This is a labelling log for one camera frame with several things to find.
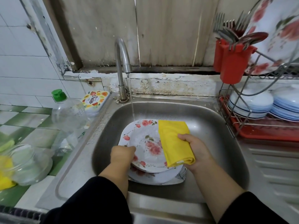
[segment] fruit print lid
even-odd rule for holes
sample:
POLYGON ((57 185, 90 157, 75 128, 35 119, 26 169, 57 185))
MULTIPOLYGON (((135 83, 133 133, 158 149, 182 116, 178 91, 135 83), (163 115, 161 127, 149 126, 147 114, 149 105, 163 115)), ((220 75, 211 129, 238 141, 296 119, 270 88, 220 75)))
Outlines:
POLYGON ((90 91, 82 99, 85 111, 88 115, 96 115, 99 113, 104 102, 109 97, 110 92, 107 91, 90 91))

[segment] floral plate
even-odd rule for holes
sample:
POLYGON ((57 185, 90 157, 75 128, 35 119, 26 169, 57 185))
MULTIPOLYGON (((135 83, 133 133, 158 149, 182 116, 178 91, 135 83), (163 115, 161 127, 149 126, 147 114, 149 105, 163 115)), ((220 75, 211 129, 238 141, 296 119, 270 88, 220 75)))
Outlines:
POLYGON ((159 184, 164 184, 166 182, 169 182, 174 178, 181 180, 181 182, 183 182, 185 180, 186 170, 183 165, 179 165, 177 167, 174 167, 172 169, 160 173, 147 173, 131 165, 128 175, 131 178, 131 180, 133 179, 136 182, 142 184, 159 185, 159 184))
MULTIPOLYGON (((276 60, 272 62, 261 56, 252 75, 262 75, 275 71, 282 63, 287 63, 299 42, 299 2, 298 0, 262 0, 254 12, 245 34, 267 32, 269 36, 255 44, 257 50, 276 60)), ((249 67, 253 66, 257 53, 251 55, 249 67)))
POLYGON ((158 133, 157 119, 136 120, 125 127, 118 145, 135 146, 136 152, 132 164, 149 173, 160 173, 167 167, 158 133))

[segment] water stream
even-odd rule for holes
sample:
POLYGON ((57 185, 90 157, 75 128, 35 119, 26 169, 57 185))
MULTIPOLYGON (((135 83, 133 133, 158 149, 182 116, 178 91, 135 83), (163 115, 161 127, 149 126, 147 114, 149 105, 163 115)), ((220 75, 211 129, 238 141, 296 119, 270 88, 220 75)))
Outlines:
POLYGON ((132 99, 132 91, 131 91, 131 79, 130 79, 130 74, 129 74, 129 73, 127 73, 127 79, 128 79, 128 82, 129 82, 130 100, 131 100, 131 105, 132 105, 133 120, 135 121, 135 113, 134 113, 134 106, 133 106, 133 99, 132 99))

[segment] white and blue bowl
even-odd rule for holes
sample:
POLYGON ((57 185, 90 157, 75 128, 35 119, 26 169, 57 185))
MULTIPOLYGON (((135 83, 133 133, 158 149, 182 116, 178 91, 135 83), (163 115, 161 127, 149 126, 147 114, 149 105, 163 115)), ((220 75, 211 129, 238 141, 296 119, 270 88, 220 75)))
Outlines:
MULTIPOLYGON (((261 88, 258 86, 250 84, 244 88, 242 93, 254 94, 260 90, 261 88)), ((229 101, 227 103, 227 106, 230 110, 236 103, 237 97, 238 95, 235 91, 230 95, 229 101)), ((234 112, 240 117, 246 118, 248 116, 249 119, 262 119, 267 115, 273 106, 274 99, 272 94, 268 91, 264 91, 254 96, 241 95, 241 97, 251 109, 251 113, 249 114, 249 108, 245 105, 245 103, 241 99, 238 99, 236 106, 234 107, 234 112)))
POLYGON ((271 93, 274 104, 270 113, 283 120, 299 122, 299 85, 280 87, 271 93))

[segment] metal faucet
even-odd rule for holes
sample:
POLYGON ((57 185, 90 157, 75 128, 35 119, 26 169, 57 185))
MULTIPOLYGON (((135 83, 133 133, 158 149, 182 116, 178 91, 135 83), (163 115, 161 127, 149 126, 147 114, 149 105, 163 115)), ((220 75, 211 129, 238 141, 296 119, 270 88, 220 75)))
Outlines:
POLYGON ((118 74, 119 102, 125 103, 129 100, 129 98, 126 95, 125 84, 123 82, 123 72, 121 69, 121 56, 123 58, 123 71, 127 73, 127 75, 129 75, 128 73, 132 71, 132 66, 129 60, 129 55, 128 55, 125 42, 120 37, 115 40, 114 52, 115 52, 116 68, 118 74))

